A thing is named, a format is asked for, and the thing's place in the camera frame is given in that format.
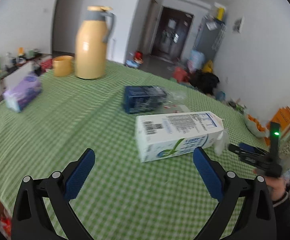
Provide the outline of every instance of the blue gripper pad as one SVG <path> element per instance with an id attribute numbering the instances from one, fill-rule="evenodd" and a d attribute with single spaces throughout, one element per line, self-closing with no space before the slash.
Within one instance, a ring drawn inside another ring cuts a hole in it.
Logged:
<path id="1" fill-rule="evenodd" d="M 243 150 L 245 151 L 248 151 L 248 152 L 255 152 L 254 148 L 246 143 L 239 143 L 239 148 L 242 148 Z"/>
<path id="2" fill-rule="evenodd" d="M 95 153 L 93 150 L 89 150 L 65 182 L 65 200 L 70 201 L 71 199 L 75 199 L 77 197 L 94 164 Z"/>
<path id="3" fill-rule="evenodd" d="M 194 150 L 192 159 L 210 196 L 221 202 L 224 197 L 223 184 L 199 148 Z"/>

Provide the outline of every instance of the silver screw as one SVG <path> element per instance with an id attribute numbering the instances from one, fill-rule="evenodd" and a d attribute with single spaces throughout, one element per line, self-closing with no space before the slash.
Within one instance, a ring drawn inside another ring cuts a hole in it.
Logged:
<path id="1" fill-rule="evenodd" d="M 264 177 L 262 177 L 262 176 L 258 176 L 258 177 L 257 177 L 257 180 L 258 180 L 259 182 L 264 182 L 264 181 L 265 181 Z"/>
<path id="2" fill-rule="evenodd" d="M 30 181 L 30 179 L 31 179 L 31 177 L 30 177 L 30 176 L 25 176 L 25 177 L 24 177 L 24 179 L 23 179 L 23 181 L 24 181 L 24 182 L 29 182 L 29 181 Z"/>
<path id="3" fill-rule="evenodd" d="M 59 171 L 55 171 L 53 174 L 52 174 L 52 177 L 57 179 L 58 177 L 61 176 L 61 173 Z"/>
<path id="4" fill-rule="evenodd" d="M 234 177 L 236 177 L 236 174 L 233 171 L 229 171 L 229 172 L 227 172 L 227 176 L 229 178 L 234 178 Z"/>

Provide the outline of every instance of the thermos handle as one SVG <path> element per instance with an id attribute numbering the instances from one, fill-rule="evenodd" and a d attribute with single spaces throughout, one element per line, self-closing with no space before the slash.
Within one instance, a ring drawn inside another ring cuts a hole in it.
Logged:
<path id="1" fill-rule="evenodd" d="M 114 30 L 114 26 L 115 26 L 115 21 L 116 21 L 116 16 L 115 14 L 111 13 L 111 12 L 104 12 L 103 13 L 104 16 L 108 16 L 112 18 L 112 24 L 110 26 L 110 29 L 108 30 L 108 32 L 106 33 L 105 37 L 103 38 L 103 42 L 107 43 L 108 39 L 110 37 L 110 35 L 112 34 L 113 30 Z"/>

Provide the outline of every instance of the thermos lid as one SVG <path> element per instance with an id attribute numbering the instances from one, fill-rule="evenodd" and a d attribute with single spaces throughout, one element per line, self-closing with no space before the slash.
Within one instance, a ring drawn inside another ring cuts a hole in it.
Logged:
<path id="1" fill-rule="evenodd" d="M 110 11 L 112 9 L 113 9 L 112 7 L 101 6 L 101 5 L 91 5 L 87 7 L 88 11 Z"/>

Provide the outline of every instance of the dark blue box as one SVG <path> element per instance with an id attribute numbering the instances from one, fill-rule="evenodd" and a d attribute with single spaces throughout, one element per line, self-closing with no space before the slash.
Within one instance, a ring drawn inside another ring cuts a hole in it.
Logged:
<path id="1" fill-rule="evenodd" d="M 124 110 L 128 114 L 150 112 L 166 101 L 167 94 L 158 86 L 125 87 Z"/>

